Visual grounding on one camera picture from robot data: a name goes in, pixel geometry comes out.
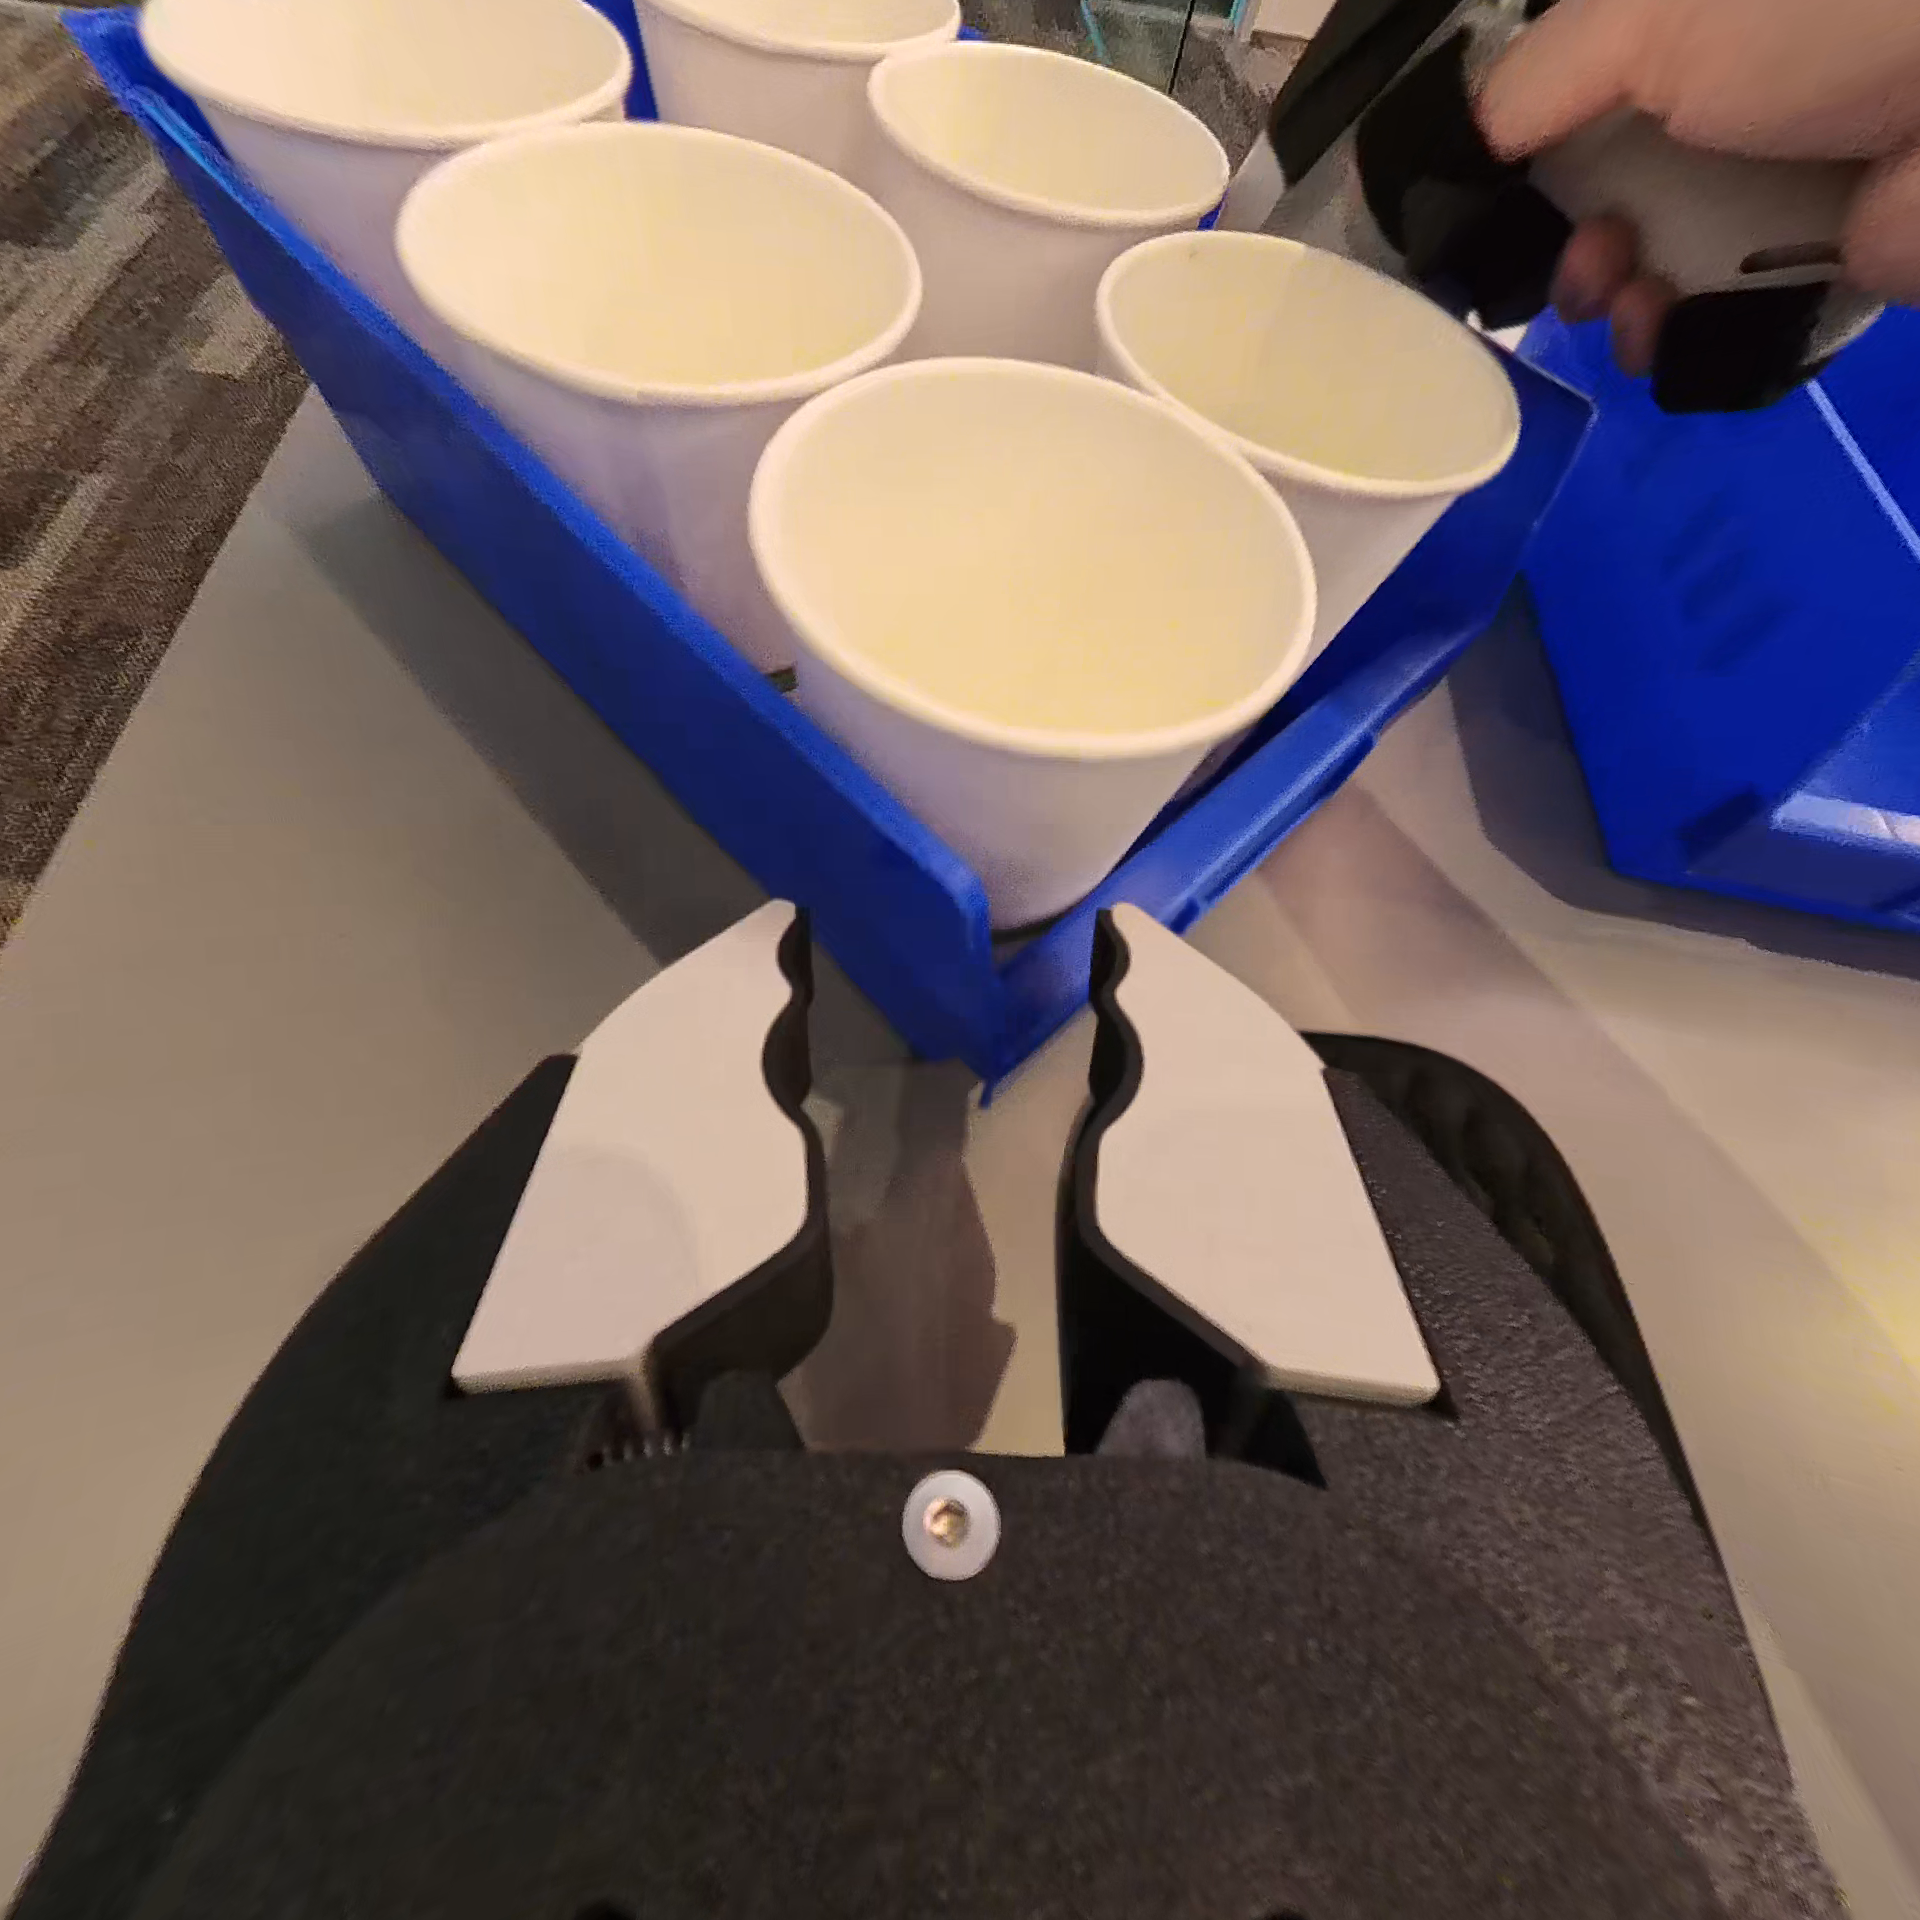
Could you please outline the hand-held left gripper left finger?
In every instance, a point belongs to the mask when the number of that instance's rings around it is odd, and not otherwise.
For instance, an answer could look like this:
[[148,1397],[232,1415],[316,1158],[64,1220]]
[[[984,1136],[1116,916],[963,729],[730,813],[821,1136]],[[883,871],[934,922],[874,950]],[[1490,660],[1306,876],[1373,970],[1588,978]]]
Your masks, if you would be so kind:
[[808,913],[770,901],[602,1017],[451,1364],[461,1391],[697,1397],[810,1352],[833,1309],[810,1005]]

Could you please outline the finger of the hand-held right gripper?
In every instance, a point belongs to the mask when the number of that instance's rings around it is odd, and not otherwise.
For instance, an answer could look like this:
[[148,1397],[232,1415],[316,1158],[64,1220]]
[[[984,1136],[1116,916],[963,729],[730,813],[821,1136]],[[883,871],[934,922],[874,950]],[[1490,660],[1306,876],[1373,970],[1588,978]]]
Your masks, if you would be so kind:
[[1283,170],[1274,130],[1265,128],[1232,176],[1221,205],[1221,229],[1286,238],[1402,279],[1404,256],[1388,242],[1363,196],[1355,133],[1344,128],[1310,165],[1290,176]]

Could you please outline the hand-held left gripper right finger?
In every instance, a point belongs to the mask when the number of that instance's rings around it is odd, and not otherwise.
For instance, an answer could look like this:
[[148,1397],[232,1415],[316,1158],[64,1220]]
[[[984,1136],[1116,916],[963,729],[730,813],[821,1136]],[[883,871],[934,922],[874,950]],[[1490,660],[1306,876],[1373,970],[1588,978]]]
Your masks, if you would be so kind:
[[1064,1446],[1150,1383],[1205,1454],[1307,1454],[1298,1401],[1445,1415],[1329,1068],[1131,902],[1096,916],[1089,1103],[1060,1185]]

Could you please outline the group of paper cups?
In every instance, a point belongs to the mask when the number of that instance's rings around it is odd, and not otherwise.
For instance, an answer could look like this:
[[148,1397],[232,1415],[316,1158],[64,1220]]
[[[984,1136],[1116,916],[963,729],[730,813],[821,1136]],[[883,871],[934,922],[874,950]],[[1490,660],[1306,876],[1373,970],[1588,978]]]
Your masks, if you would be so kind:
[[939,834],[1089,895],[1521,445],[1499,351],[1212,230],[958,4],[142,4],[234,170]]

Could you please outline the narrow blue plastic bin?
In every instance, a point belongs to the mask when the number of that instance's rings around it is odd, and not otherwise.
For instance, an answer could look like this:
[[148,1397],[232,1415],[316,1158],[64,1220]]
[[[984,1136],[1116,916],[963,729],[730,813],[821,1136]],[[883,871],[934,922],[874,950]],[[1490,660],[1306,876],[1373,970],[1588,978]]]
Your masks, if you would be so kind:
[[994,956],[963,857],[745,664],[453,374],[245,182],[138,41],[132,7],[62,10],[120,109],[198,210],[369,480],[758,887],[811,913],[923,1057],[998,1080],[1089,998],[1099,908],[1187,933],[1363,766],[1494,624],[1594,426],[1586,394],[1506,349],[1521,447],[1452,506],[1221,773],[1172,799],[1052,929]]

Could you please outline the large blue plastic bin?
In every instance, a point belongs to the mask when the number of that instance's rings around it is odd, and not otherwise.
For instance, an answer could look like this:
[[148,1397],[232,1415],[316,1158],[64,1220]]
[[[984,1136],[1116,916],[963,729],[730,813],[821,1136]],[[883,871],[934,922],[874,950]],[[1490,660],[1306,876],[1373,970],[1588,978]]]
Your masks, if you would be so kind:
[[1667,416],[1603,326],[1521,358],[1594,405],[1525,561],[1609,865],[1918,929],[1918,316],[1740,416]]

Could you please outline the person's right hand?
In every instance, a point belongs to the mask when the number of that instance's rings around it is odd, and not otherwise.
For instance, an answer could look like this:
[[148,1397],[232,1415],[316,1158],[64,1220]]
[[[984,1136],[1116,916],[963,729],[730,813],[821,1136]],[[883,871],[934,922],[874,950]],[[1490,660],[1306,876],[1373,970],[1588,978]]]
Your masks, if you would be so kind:
[[1864,298],[1918,301],[1915,1],[1566,1],[1506,42],[1475,113],[1501,160],[1573,186],[1553,279],[1562,319],[1606,319],[1645,377],[1681,301],[1642,212],[1675,170],[1734,160],[1854,166],[1841,279]]

